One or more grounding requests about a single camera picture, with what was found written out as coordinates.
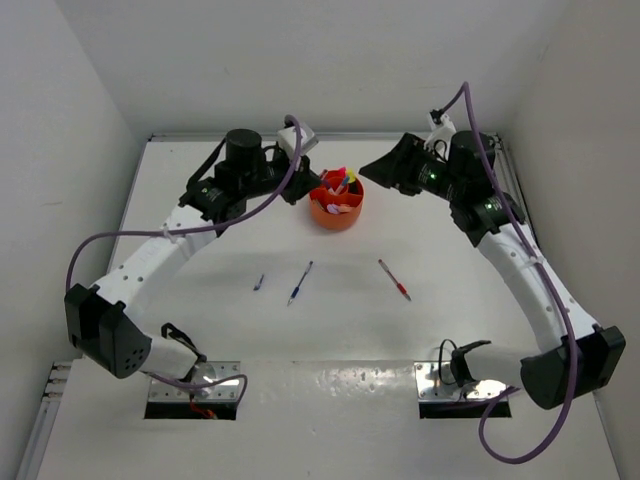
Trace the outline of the red pen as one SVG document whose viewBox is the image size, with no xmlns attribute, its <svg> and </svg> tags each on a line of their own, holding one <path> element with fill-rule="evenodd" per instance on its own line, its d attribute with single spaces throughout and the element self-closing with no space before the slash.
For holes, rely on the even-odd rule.
<svg viewBox="0 0 640 480">
<path fill-rule="evenodd" d="M 390 268 L 388 267 L 388 265 L 382 260 L 379 259 L 378 260 L 378 264 L 380 265 L 380 267 L 383 269 L 383 271 L 385 272 L 385 274 L 390 278 L 390 280 L 393 282 L 394 286 L 397 288 L 397 290 L 401 293 L 401 295 L 409 302 L 412 301 L 412 298 L 409 294 L 409 292 L 407 291 L 407 289 L 405 288 L 405 286 L 396 278 L 396 276 L 392 273 L 392 271 L 390 270 Z"/>
</svg>

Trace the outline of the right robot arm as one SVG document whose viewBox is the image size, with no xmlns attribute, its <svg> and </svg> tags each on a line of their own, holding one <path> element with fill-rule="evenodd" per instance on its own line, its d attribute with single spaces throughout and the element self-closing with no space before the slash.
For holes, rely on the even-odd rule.
<svg viewBox="0 0 640 480">
<path fill-rule="evenodd" d="M 496 269 L 529 321 L 539 354 L 527 356 L 478 340 L 456 348 L 448 377 L 463 387 L 491 379 L 524 390 L 550 410 L 566 397 L 606 386 L 626 346 L 617 327 L 602 327 L 568 292 L 541 252 L 517 203 L 500 190 L 493 141 L 470 131 L 428 142 L 404 134 L 360 175 L 407 196 L 428 192 L 448 202 L 454 224 Z"/>
</svg>

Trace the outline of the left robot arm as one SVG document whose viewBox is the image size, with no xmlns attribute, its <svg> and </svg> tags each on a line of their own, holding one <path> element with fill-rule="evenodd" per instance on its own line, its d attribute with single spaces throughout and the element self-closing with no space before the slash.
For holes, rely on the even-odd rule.
<svg viewBox="0 0 640 480">
<path fill-rule="evenodd" d="M 307 156 L 317 143 L 304 123 L 287 117 L 274 144 L 233 129 L 189 177 L 161 227 L 110 273 L 85 287 L 68 282 L 64 296 L 70 343 L 124 379 L 142 372 L 188 388 L 206 357 L 182 334 L 143 332 L 138 323 L 153 297 L 201 249 L 277 198 L 295 204 L 321 185 Z"/>
</svg>

